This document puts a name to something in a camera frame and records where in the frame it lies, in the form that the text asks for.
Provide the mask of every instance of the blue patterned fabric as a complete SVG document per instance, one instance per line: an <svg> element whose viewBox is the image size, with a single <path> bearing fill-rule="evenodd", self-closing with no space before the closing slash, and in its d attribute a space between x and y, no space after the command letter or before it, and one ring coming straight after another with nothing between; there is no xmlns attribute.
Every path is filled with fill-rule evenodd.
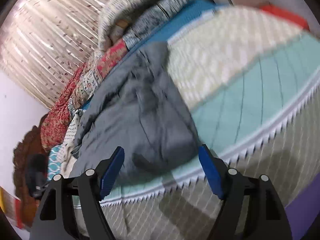
<svg viewBox="0 0 320 240"><path fill-rule="evenodd" d="M53 147L49 154L48 161L48 175L47 179L52 180L53 176L60 173L61 163L57 161L57 153L60 150L61 145Z"/></svg>
<svg viewBox="0 0 320 240"><path fill-rule="evenodd" d="M124 56L122 61L126 60L132 53L134 53L141 46L153 41L167 41L172 35L174 35L183 26L190 23L192 20L201 16L204 11L214 9L217 5L206 0L191 0L185 7L166 24L154 29L153 32L143 41L134 46L127 55Z"/></svg>

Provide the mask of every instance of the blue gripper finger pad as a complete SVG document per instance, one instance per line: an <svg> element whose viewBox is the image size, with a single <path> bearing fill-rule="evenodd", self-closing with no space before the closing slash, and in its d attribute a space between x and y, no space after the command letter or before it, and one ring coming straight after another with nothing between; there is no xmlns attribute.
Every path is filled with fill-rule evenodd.
<svg viewBox="0 0 320 240"><path fill-rule="evenodd" d="M116 177L119 174L119 171L124 162L124 149L119 147L119 150L116 152L115 157L111 161L106 170L105 174L100 180L100 196L101 199L104 199L105 196L108 196L111 192L111 189L116 181Z"/></svg>
<svg viewBox="0 0 320 240"><path fill-rule="evenodd" d="M211 153L208 153L205 147L199 147L199 161L209 182L211 191L213 194L217 195L219 199L223 199L224 193L221 187L221 177L214 166L210 155Z"/></svg>

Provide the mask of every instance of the white wall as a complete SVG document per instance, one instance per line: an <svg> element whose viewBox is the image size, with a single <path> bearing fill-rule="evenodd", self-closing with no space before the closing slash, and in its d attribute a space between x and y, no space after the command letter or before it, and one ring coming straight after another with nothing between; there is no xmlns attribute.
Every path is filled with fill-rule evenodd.
<svg viewBox="0 0 320 240"><path fill-rule="evenodd" d="M320 35L320 25L304 0L270 0L270 2L302 16L308 21L310 31Z"/></svg>
<svg viewBox="0 0 320 240"><path fill-rule="evenodd" d="M28 240L30 238L30 233L24 229L19 229L15 226L12 226L13 229L17 232L22 240Z"/></svg>
<svg viewBox="0 0 320 240"><path fill-rule="evenodd" d="M0 186L14 195L13 149L48 109L0 71Z"/></svg>

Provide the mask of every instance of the teal trellis pattern fabric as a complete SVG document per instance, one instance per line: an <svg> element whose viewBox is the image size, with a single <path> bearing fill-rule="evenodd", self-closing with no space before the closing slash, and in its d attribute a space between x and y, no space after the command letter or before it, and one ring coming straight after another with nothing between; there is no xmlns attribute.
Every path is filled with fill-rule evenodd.
<svg viewBox="0 0 320 240"><path fill-rule="evenodd" d="M263 54L192 112L200 139L219 157L265 125L320 66L320 43L305 33Z"/></svg>
<svg viewBox="0 0 320 240"><path fill-rule="evenodd" d="M60 173L61 163L57 161L57 154L61 148L61 145L53 147L49 154L48 161L48 175L47 179L52 180L53 176Z"/></svg>

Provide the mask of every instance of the bed frame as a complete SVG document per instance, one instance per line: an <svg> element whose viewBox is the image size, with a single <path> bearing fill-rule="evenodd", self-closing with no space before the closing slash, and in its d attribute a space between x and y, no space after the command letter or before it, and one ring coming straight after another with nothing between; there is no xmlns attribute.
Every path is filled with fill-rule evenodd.
<svg viewBox="0 0 320 240"><path fill-rule="evenodd" d="M30 154L41 153L48 156L41 146L40 127L47 114L44 115L38 126L33 126L26 133L22 142L19 142L13 150L13 182L15 186L15 195L21 200L20 215L22 222L28 227L32 226L33 218L36 215L37 205L34 198L28 194L28 188L25 183L26 159Z"/></svg>

